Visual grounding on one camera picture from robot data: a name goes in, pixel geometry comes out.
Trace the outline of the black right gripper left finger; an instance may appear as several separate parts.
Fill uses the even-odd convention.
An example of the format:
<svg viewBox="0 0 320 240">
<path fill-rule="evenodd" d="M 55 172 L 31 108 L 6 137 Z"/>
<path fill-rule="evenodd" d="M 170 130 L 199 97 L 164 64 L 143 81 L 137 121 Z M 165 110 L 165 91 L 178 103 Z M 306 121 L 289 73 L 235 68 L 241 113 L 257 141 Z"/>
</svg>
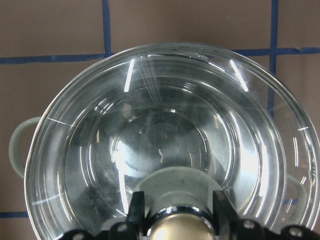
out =
<svg viewBox="0 0 320 240">
<path fill-rule="evenodd" d="M 143 191 L 133 193 L 126 222 L 130 238 L 140 238 L 144 235 L 145 194 Z"/>
</svg>

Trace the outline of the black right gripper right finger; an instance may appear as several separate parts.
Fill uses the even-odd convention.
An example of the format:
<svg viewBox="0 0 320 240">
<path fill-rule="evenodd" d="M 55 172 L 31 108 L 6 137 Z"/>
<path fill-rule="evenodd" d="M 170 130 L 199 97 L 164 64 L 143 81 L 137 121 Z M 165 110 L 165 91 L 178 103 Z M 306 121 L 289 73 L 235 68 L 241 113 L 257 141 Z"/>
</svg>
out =
<svg viewBox="0 0 320 240">
<path fill-rule="evenodd" d="M 222 190 L 213 191 L 212 196 L 212 219 L 215 233 L 220 238 L 233 238 L 238 214 Z"/>
</svg>

